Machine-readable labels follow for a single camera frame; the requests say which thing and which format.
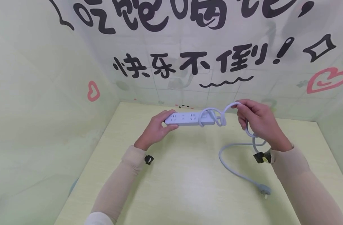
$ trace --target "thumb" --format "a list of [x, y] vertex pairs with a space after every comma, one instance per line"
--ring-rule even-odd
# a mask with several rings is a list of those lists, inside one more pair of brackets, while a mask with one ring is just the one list
[[173, 124], [173, 125], [166, 126], [163, 129], [164, 129], [165, 134], [167, 134], [167, 133], [169, 133], [169, 132], [171, 132], [173, 130], [178, 129], [178, 127], [179, 127], [178, 125]]
[[258, 117], [256, 114], [254, 114], [251, 111], [251, 109], [249, 107], [247, 107], [245, 105], [240, 104], [237, 106], [237, 109], [250, 122], [254, 121]]

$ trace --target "white cable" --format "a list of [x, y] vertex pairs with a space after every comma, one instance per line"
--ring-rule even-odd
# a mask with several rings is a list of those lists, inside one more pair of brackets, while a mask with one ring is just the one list
[[[227, 107], [225, 107], [224, 111], [220, 111], [219, 109], [216, 109], [216, 108], [211, 108], [211, 107], [208, 107], [206, 109], [204, 109], [203, 111], [201, 111], [201, 113], [199, 114], [199, 119], [198, 119], [198, 123], [201, 127], [204, 127], [204, 125], [202, 124], [201, 122], [201, 117], [203, 115], [204, 112], [208, 112], [209, 115], [211, 116], [212, 119], [214, 119], [214, 121], [216, 122], [216, 124], [221, 127], [221, 126], [226, 126], [226, 118], [225, 118], [225, 113], [226, 111], [232, 107], [232, 106], [236, 106], [236, 105], [240, 105], [241, 103], [240, 102], [233, 102], [231, 103], [230, 105], [228, 105]], [[216, 111], [220, 114], [220, 116], [215, 116], [212, 111]], [[250, 137], [252, 137], [252, 143], [232, 143], [232, 144], [228, 144], [228, 145], [225, 145], [224, 147], [222, 147], [219, 151], [219, 159], [221, 161], [221, 163], [223, 164], [223, 166], [225, 166], [225, 168], [230, 171], [231, 173], [233, 173], [234, 175], [240, 177], [240, 178], [243, 178], [253, 184], [255, 184], [259, 191], [262, 193], [262, 194], [265, 194], [265, 195], [270, 195], [271, 194], [271, 188], [269, 188], [268, 186], [266, 185], [263, 185], [263, 184], [259, 184], [258, 182], [250, 179], [250, 178], [247, 178], [246, 176], [244, 175], [241, 175], [239, 174], [238, 172], [236, 172], [235, 170], [233, 170], [232, 168], [230, 168], [228, 165], [226, 165], [225, 161], [223, 160], [221, 154], [223, 153], [223, 151], [225, 149], [227, 149], [228, 147], [231, 147], [233, 145], [252, 145], [254, 147], [254, 151], [256, 153], [258, 153], [259, 151], [257, 150], [256, 146], [263, 146], [264, 144], [266, 144], [266, 141], [264, 141], [262, 144], [256, 144], [255, 143], [255, 138], [257, 138], [257, 136], [255, 134], [251, 134], [249, 132], [249, 128], [248, 128], [248, 121], [246, 120], [246, 129], [245, 129], [245, 132], [247, 133], [247, 135], [249, 135]]]

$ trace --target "white power strip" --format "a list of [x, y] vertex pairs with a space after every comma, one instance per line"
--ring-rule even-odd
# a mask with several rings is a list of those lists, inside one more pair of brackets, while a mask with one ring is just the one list
[[[169, 116], [167, 119], [165, 119], [164, 122], [166, 123], [166, 125], [176, 124], [179, 126], [201, 126], [201, 127], [204, 127], [204, 125], [214, 125], [214, 124], [217, 124], [220, 127], [226, 126], [226, 118], [225, 118], [226, 111], [230, 107], [240, 105], [240, 104], [241, 104], [240, 102], [233, 102], [233, 103], [229, 104], [227, 107], [225, 107], [224, 111], [220, 111], [216, 108], [209, 107], [209, 108], [204, 109], [201, 112], [173, 113], [173, 114], [171, 114], [171, 116]], [[216, 116], [214, 112], [218, 112], [220, 114], [220, 116]], [[226, 148], [231, 147], [233, 145], [252, 145], [254, 147], [255, 152], [257, 154], [259, 154], [259, 151], [257, 150], [256, 146], [263, 146], [266, 143], [266, 141], [264, 141], [262, 144], [256, 144], [255, 138], [257, 138], [257, 136], [254, 134], [251, 134], [249, 132], [249, 129], [247, 127], [247, 121], [246, 121], [245, 132], [247, 133], [247, 135], [252, 137], [252, 143], [228, 144], [228, 145], [222, 147], [222, 149], [219, 151], [219, 159], [228, 171], [232, 172], [233, 174], [237, 175], [240, 178], [243, 178], [243, 179], [248, 180], [249, 182], [255, 184], [256, 187], [259, 189], [259, 192], [261, 194], [265, 195], [265, 198], [266, 198], [268, 195], [271, 194], [271, 188], [269, 188], [268, 186], [266, 186], [264, 184], [259, 184], [258, 182], [254, 181], [250, 178], [247, 178], [246, 176], [239, 174], [238, 172], [236, 172], [235, 170], [230, 168], [228, 165], [226, 165], [226, 163], [223, 161], [223, 158], [221, 156], [221, 154], [223, 153], [223, 151]]]
[[[199, 116], [201, 112], [186, 112], [186, 113], [173, 113], [169, 118], [165, 119], [166, 125], [177, 124], [179, 126], [199, 126]], [[201, 116], [203, 125], [214, 125], [215, 120], [210, 116], [209, 112], [204, 112]]]

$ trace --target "person's left hand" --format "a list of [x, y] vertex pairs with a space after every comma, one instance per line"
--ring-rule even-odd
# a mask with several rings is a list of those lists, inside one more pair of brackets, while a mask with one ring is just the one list
[[156, 116], [153, 116], [143, 134], [135, 142], [134, 147], [146, 151], [152, 144], [160, 142], [169, 132], [177, 129], [179, 127], [178, 125], [169, 125], [166, 127], [162, 125], [165, 119], [173, 113], [176, 113], [176, 111], [164, 110]]

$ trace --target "beige sleeve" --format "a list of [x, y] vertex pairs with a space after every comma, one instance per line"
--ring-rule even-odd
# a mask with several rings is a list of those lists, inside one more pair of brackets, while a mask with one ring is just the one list
[[271, 150], [271, 164], [302, 225], [343, 225], [339, 206], [299, 149]]
[[129, 195], [131, 186], [145, 163], [145, 151], [130, 146], [120, 164], [103, 185], [91, 213], [105, 213], [115, 224]]

